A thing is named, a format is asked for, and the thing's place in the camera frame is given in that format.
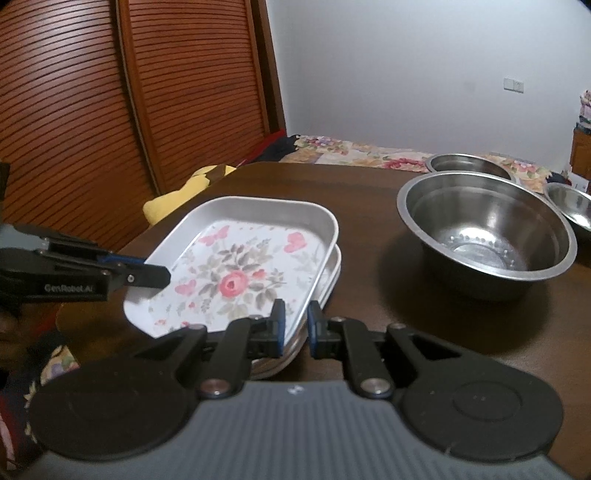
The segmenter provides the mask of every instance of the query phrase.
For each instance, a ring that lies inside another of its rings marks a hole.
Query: louvered door
[[[0,158],[7,222],[125,245],[154,189],[109,0],[12,0],[0,11]]]
[[[144,103],[137,107],[163,189],[179,188],[199,167],[241,161],[268,133],[249,1],[120,0],[119,7],[129,9],[128,19],[121,15],[127,72],[137,76]]]

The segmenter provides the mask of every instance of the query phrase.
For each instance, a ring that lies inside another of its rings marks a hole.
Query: yellow cloth
[[[167,193],[144,203],[144,216],[148,223],[150,225],[155,225],[169,213],[175,211],[183,203],[188,202],[195,197],[196,194],[205,190],[209,186],[209,179],[205,177],[205,174],[210,170],[213,170],[215,167],[216,165],[211,165],[200,168],[191,175],[191,178],[187,180],[187,183],[185,183],[180,190]],[[234,170],[236,170],[234,167],[226,166],[224,176]]]

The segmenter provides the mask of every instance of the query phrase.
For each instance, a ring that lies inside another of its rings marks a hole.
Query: brown wooden table
[[[234,172],[131,242],[124,253],[148,255],[197,205],[224,195],[317,202],[340,226],[340,279],[329,315],[362,319],[375,330],[400,321],[492,355],[549,382],[564,403],[551,457],[571,475],[591,471],[591,252],[559,278],[512,303],[488,304],[446,290],[425,271],[422,249],[396,210],[398,189],[416,174],[365,167],[254,164]],[[122,311],[124,291],[102,304],[64,307],[60,329],[81,362],[144,339]],[[313,361],[307,348],[278,380],[341,378],[336,361]]]

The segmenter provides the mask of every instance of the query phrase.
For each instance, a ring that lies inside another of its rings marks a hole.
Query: screw
[[[227,380],[221,378],[208,378],[201,382],[199,387],[203,393],[208,395],[223,395],[230,390],[230,383]]]
[[[379,395],[390,390],[390,382],[383,378],[366,378],[361,382],[361,388],[364,392]]]

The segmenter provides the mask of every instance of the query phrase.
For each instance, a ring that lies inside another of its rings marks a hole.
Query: large metal bowl
[[[428,171],[475,171],[488,173],[495,177],[510,180],[517,183],[512,172],[485,158],[465,155],[463,153],[451,153],[446,155],[434,155],[427,159],[425,166]]]
[[[542,196],[493,175],[422,175],[398,193],[398,211],[421,239],[433,272],[477,299],[519,297],[577,254],[573,229]]]
[[[563,183],[548,183],[544,194],[568,219],[580,241],[591,240],[591,195]]]

